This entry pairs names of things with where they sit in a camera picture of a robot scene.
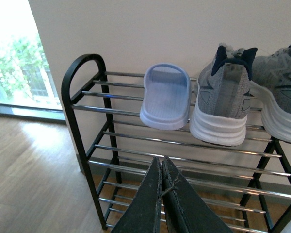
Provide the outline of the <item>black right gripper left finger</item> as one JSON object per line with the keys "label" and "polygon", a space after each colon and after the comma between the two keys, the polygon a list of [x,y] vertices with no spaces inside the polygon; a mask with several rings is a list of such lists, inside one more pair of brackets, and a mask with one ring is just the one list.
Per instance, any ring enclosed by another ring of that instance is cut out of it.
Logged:
{"label": "black right gripper left finger", "polygon": [[162,169],[154,157],[131,204],[113,233],[158,233],[161,220]]}

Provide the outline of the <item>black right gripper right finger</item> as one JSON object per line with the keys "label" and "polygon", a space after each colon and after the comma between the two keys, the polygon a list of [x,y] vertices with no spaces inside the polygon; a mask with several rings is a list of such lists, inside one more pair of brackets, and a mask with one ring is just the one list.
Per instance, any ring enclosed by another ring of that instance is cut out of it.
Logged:
{"label": "black right gripper right finger", "polygon": [[232,230],[211,210],[172,160],[162,162],[165,220],[170,233],[231,233]]}

